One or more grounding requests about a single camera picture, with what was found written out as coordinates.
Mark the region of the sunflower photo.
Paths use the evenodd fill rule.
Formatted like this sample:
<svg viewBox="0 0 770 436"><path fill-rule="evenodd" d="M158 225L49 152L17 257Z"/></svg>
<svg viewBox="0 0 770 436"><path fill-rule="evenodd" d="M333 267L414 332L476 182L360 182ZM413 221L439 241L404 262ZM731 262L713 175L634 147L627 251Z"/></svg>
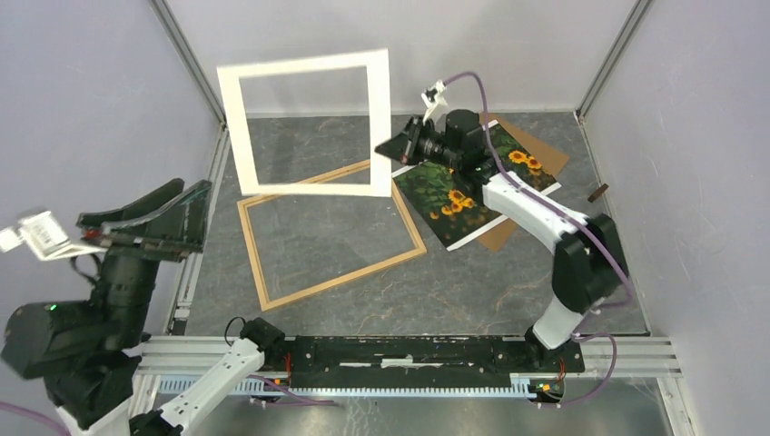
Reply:
<svg viewBox="0 0 770 436"><path fill-rule="evenodd" d="M538 159L498 121L489 122L492 143L506 169L545 195L561 187ZM452 181L450 170L434 164L405 167L393 173L400 193L425 220L444 247L453 251L478 239L498 251L516 230L516 224L471 199Z"/></svg>

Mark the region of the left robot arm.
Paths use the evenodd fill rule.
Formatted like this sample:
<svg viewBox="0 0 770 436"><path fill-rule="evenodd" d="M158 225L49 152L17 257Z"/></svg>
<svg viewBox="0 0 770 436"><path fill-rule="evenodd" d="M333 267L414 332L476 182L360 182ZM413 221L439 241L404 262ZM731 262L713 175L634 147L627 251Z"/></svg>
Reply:
<svg viewBox="0 0 770 436"><path fill-rule="evenodd" d="M246 377L285 358L284 334L261 318L193 386L161 408L132 416L145 321L159 266L203 249L212 183L174 178L124 207L82 213L74 242L49 211L30 213L1 233L1 248L26 245L43 262L94 261L85 300L32 302L10 316L2 360L26 380L40 379L73 435L188 435Z"/></svg>

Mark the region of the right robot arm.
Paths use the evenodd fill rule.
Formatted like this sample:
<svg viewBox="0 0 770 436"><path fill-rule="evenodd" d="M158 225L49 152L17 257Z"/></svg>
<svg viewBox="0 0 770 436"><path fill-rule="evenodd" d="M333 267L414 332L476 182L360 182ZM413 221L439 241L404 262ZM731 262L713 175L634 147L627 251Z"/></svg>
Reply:
<svg viewBox="0 0 770 436"><path fill-rule="evenodd" d="M505 167L492 144L492 128L480 114L454 110L443 131L430 119L410 118L375 153L408 166L437 164L478 204L535 236L553 255L553 298L525 333L527 364L546 371L575 340L588 314L607 305L619 286L629 287L617 227L606 214L589 217L554 201Z"/></svg>

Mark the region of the clear glass pane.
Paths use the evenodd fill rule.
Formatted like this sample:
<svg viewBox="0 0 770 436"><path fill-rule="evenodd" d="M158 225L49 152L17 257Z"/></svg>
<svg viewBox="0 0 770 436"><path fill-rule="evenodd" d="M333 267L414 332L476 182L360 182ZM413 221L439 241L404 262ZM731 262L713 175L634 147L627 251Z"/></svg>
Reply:
<svg viewBox="0 0 770 436"><path fill-rule="evenodd" d="M287 195L249 215L273 298L412 247L390 196Z"/></svg>

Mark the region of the white mat board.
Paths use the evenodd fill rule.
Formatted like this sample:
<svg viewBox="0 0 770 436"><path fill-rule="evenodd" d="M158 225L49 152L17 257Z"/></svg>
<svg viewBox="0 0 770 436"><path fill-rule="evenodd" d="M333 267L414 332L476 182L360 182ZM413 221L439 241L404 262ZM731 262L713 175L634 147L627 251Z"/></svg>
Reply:
<svg viewBox="0 0 770 436"><path fill-rule="evenodd" d="M325 71L363 68L366 70L368 116L370 130L370 182L264 184L258 179L252 151L241 80L278 75L308 74ZM253 64L221 65L217 76L222 95L225 121L236 173L242 195L340 195L391 196L390 160L375 153L375 147L390 139L390 59L385 48L270 61Z"/></svg>

